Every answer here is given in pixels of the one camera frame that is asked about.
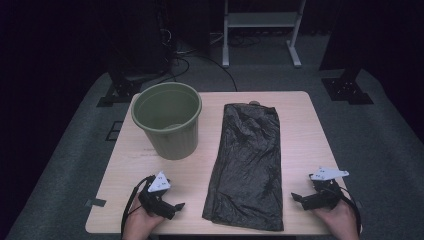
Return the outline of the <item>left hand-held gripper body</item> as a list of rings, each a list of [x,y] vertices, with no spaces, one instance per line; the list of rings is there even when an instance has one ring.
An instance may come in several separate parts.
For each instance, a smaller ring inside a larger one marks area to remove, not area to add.
[[[170,187],[171,185],[163,172],[147,177],[138,197],[143,208],[149,213],[171,220],[175,216],[176,207],[162,199],[162,196]]]

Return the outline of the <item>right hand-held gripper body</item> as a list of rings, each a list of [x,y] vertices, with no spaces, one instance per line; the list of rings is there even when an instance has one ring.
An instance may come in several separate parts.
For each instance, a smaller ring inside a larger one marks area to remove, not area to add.
[[[346,170],[319,167],[317,171],[309,175],[316,193],[302,198],[303,209],[334,208],[342,196],[336,179],[348,175],[349,172]]]

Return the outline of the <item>green plastic trash bin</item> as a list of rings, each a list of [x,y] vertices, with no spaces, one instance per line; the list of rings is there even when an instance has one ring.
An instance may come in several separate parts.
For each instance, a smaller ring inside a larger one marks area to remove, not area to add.
[[[198,145],[202,99],[191,86],[168,82],[144,90],[131,106],[133,122],[157,154],[168,160],[191,155]]]

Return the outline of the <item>black plastic garbage bag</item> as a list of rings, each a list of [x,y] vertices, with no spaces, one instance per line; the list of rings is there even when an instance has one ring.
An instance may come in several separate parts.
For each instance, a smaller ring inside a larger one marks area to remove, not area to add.
[[[280,121],[275,108],[224,106],[202,217],[222,225],[284,229]]]

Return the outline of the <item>person's left hand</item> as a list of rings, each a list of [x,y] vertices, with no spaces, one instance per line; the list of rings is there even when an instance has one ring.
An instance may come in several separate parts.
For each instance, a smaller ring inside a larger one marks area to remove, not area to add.
[[[148,214],[142,206],[132,206],[126,220],[122,240],[147,240],[164,218]]]

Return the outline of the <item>person's right hand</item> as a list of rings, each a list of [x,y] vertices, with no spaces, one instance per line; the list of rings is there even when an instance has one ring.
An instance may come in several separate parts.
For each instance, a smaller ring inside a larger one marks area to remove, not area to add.
[[[312,213],[324,222],[337,240],[360,240],[354,211],[346,202],[339,201],[331,210],[314,209]]]

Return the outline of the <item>black metal stand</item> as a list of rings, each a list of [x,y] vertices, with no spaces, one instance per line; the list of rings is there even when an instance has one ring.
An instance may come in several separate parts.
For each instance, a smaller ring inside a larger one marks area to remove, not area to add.
[[[322,83],[332,101],[346,101],[350,105],[369,105],[373,101],[356,83],[361,68],[352,66],[346,68],[340,77],[323,78]]]
[[[111,84],[106,94],[101,97],[97,107],[112,107],[115,103],[129,103],[140,92],[144,83],[158,79],[170,70],[169,61],[165,60],[162,69],[146,69],[137,66],[113,42],[107,55],[107,73]]]

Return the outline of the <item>white metal stand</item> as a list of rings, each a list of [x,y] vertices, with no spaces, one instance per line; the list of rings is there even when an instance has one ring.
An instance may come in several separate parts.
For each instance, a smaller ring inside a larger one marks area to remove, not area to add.
[[[228,0],[224,0],[223,19],[223,46],[222,46],[222,66],[229,67],[229,45],[228,34],[232,28],[291,28],[292,35],[286,41],[287,49],[295,68],[300,68],[302,63],[298,56],[295,44],[303,18],[306,0],[300,0],[296,12],[253,12],[234,13],[229,11]]]

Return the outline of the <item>black floor outlet frame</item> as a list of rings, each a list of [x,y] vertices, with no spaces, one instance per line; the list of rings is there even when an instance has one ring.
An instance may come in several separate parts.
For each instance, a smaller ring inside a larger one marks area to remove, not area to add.
[[[109,142],[115,142],[118,139],[119,133],[123,126],[122,121],[114,121],[110,130],[108,131],[105,140]]]

